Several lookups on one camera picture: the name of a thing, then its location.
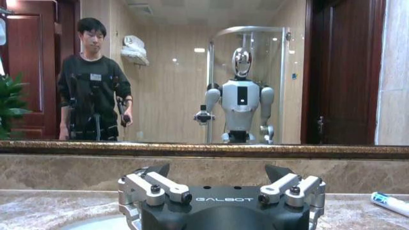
ceiling light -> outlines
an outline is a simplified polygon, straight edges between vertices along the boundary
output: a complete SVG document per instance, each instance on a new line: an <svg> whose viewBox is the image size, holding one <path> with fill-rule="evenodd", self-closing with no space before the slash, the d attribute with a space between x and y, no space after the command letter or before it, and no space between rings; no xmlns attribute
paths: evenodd
<svg viewBox="0 0 409 230"><path fill-rule="evenodd" d="M203 48L194 48L194 52L195 52L195 53L203 53L203 52L205 52L205 49L203 49Z"/></svg>

man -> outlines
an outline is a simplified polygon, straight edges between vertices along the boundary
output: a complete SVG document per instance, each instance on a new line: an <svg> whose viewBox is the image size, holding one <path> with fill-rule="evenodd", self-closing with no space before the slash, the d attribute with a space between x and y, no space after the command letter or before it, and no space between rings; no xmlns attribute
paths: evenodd
<svg viewBox="0 0 409 230"><path fill-rule="evenodd" d="M130 84L117 63L101 55L106 36L102 23L84 18L77 24L82 53L62 62L60 140L117 140L114 96L126 103L125 125L131 124Z"/></svg>

green leaves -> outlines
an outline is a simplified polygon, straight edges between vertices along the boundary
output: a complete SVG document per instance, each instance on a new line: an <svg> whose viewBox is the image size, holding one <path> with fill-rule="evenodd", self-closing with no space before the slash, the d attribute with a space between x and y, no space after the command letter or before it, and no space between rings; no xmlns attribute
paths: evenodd
<svg viewBox="0 0 409 230"><path fill-rule="evenodd" d="M0 76L0 139L9 139L12 135L12 121L24 114L30 113L25 109L26 103L21 99L22 86L21 73L14 77Z"/></svg>

ceiling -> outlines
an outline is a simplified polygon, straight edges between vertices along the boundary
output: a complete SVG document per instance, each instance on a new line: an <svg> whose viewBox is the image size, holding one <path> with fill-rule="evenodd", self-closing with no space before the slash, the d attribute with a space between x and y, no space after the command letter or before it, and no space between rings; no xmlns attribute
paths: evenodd
<svg viewBox="0 0 409 230"><path fill-rule="evenodd" d="M125 0L141 24L257 25L270 21L286 0ZM145 13L149 6L151 14Z"/></svg>

toothpaste tube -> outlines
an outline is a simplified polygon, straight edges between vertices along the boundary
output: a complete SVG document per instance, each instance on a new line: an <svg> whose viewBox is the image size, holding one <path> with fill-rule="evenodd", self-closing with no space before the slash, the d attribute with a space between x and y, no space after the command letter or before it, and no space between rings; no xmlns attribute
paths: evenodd
<svg viewBox="0 0 409 230"><path fill-rule="evenodd" d="M370 195L371 203L409 217L409 203L378 192Z"/></svg>

